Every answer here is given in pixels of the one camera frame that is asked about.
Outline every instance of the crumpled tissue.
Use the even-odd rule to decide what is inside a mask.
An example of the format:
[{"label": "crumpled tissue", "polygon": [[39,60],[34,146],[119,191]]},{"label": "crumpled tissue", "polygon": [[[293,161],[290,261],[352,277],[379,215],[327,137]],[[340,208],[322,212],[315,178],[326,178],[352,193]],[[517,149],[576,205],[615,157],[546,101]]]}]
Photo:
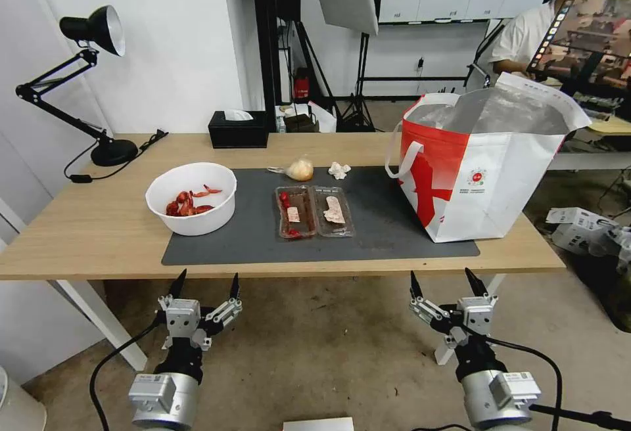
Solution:
[{"label": "crumpled tissue", "polygon": [[344,179],[349,171],[350,166],[340,165],[338,162],[333,162],[331,164],[331,168],[329,168],[329,175],[333,175],[335,179]]}]

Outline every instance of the screen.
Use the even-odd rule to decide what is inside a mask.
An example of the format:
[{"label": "screen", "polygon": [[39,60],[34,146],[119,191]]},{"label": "screen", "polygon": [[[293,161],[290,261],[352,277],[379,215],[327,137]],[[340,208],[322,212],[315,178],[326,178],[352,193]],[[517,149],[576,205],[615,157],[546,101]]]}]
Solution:
[{"label": "screen", "polygon": [[631,0],[566,0],[530,71],[578,79],[586,65],[590,83],[631,87]]}]

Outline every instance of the person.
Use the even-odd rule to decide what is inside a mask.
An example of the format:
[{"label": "person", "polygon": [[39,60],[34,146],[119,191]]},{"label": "person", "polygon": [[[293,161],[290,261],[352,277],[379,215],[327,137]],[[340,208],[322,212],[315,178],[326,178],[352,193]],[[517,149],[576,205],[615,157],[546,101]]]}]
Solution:
[{"label": "person", "polygon": [[528,64],[564,2],[550,0],[515,17],[502,31],[488,58],[493,71],[497,74],[526,73]]}]

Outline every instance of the white t-shirt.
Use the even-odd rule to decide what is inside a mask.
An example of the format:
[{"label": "white t-shirt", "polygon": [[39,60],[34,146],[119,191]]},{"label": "white t-shirt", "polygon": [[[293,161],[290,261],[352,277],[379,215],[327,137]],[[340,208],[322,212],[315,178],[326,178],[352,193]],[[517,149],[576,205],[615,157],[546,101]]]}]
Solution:
[{"label": "white t-shirt", "polygon": [[518,63],[530,63],[546,36],[554,16],[552,1],[515,17],[502,31],[488,62],[512,60]]}]

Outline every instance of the monitor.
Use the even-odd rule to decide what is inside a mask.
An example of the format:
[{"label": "monitor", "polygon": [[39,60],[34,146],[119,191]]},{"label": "monitor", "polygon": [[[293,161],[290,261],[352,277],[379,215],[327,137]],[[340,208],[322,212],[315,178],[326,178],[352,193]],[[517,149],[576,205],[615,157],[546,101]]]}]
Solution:
[{"label": "monitor", "polygon": [[566,0],[528,71],[582,93],[626,97],[631,88],[631,0]]}]

